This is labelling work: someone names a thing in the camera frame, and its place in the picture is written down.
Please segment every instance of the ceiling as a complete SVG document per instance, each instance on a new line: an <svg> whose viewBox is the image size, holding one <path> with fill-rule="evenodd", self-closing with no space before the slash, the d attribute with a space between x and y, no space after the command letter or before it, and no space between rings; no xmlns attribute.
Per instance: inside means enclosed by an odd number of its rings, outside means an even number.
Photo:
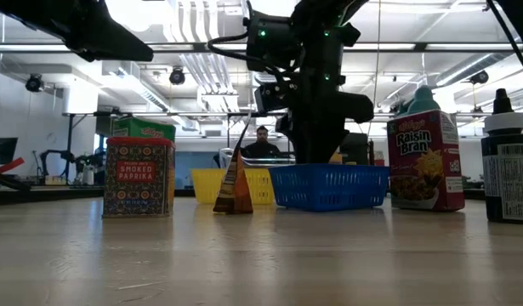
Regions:
<svg viewBox="0 0 523 306"><path fill-rule="evenodd" d="M217 35L236 35L244 32L242 26L242 0L106 0L115 20L126 26L133 34L147 43L204 42L202 36L213 37L210 26L214 14L210 9L217 7ZM482 12L486 6L481 0L380 0L370 1L351 20L362 35L360 42L375 43L505 43L506 39L491 12ZM205 11L203 30L197 30L197 5ZM289 15L295 0L252 0L253 8L267 14ZM185 12L190 10L190 20ZM192 36L187 34L189 24ZM178 29L178 36L169 35L165 28ZM32 31L21 23L0 15L0 43L59 43L55 38ZM436 77L457 64L478 54L473 53L347 53L343 60L343 75L347 82L341 90L368 95L381 111L387 111L395 99L391 94L410 82L422 83L423 76ZM204 61L209 75L221 89L217 71L209 64L209 54L200 59L194 54L186 55L197 64ZM235 93L237 106L243 110L252 103L252 75L244 62L223 59ZM0 64L12 71L12 67L28 65L70 65L87 78L87 82L100 88L99 104L114 105L126 110L145 109L146 101L131 88L109 82L111 71L106 71L100 62L87 63L74 54L4 54ZM140 81L154 91L154 94L177 111L205 111L197 99L199 85L188 70L181 54L158 53L150 63L136 63L140 68ZM172 86L168 80L174 66L185 65L185 83ZM474 102L482 104L493 98L497 88L507 88L510 93L523 90L523 73L515 55L486 68L490 81L477 85L459 82L450 87L459 111L470 111ZM523 105L523 94L515 99L516 105ZM206 105L215 111L212 105Z"/></svg>

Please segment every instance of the basket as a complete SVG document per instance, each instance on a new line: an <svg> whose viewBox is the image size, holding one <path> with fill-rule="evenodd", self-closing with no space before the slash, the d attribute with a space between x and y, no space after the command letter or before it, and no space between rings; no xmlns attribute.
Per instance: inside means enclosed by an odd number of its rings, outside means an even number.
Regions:
<svg viewBox="0 0 523 306"><path fill-rule="evenodd" d="M276 204L314 212L380 206L389 168L311 164L270 170Z"/></svg>
<svg viewBox="0 0 523 306"><path fill-rule="evenodd" d="M275 200L267 169L245 169L252 204L272 205ZM191 169L195 198L201 204L215 204L225 169Z"/></svg>

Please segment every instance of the yellow plastic basket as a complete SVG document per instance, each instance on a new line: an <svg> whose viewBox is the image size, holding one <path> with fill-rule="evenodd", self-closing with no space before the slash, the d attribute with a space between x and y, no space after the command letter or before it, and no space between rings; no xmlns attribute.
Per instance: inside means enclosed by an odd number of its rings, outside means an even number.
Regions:
<svg viewBox="0 0 523 306"><path fill-rule="evenodd" d="M225 169L191 169L196 200L201 204L215 204ZM252 204L272 205L275 194L267 169L246 169L247 185Z"/></svg>

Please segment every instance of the black cable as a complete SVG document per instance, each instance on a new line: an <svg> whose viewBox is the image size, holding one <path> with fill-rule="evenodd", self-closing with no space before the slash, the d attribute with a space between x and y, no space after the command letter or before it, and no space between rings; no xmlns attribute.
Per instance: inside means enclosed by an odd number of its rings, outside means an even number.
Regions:
<svg viewBox="0 0 523 306"><path fill-rule="evenodd" d="M252 4L249 1L247 1L247 8L248 8L248 12L250 14L250 19L252 19L253 9L252 9ZM278 81L278 83L281 86L283 86L285 84L284 76L275 65L272 65L271 63L269 63L268 61L266 61L264 59L256 58L256 57L249 56L249 55L238 54L238 53L234 53L231 51L222 50L222 49L216 48L214 46L214 44L218 44L218 43L228 43L228 42L239 41L241 39L247 38L247 36L248 36L248 32L246 31L246 33L241 34L241 35L230 36L230 37L217 37L217 38L211 39L207 43L208 50L214 52L215 54L223 55L225 57L230 57L232 59L260 63L261 65L264 65L267 69L267 72L274 75L276 77L276 80Z"/></svg>
<svg viewBox="0 0 523 306"><path fill-rule="evenodd" d="M509 40L510 45L513 47L513 50L516 53L516 56L518 56L518 60L520 61L520 63L523 66L523 55L522 55L522 52L518 48L518 44L516 44L516 42L514 41L513 34L510 32L509 27L505 23L505 20L503 20L503 17L499 13L499 11L497 11L496 5L493 2L493 0L486 0L486 2L488 3L488 6L492 10L493 14L496 15L497 22L503 28L503 31L505 32L505 36Z"/></svg>

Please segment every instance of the bottle label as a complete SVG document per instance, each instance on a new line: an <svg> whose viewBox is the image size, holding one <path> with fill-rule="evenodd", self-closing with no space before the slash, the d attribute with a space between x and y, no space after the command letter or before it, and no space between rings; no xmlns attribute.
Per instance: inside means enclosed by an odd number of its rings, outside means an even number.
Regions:
<svg viewBox="0 0 523 306"><path fill-rule="evenodd" d="M503 218L523 220L523 144L500 144L496 156L484 156L486 196L500 197Z"/></svg>

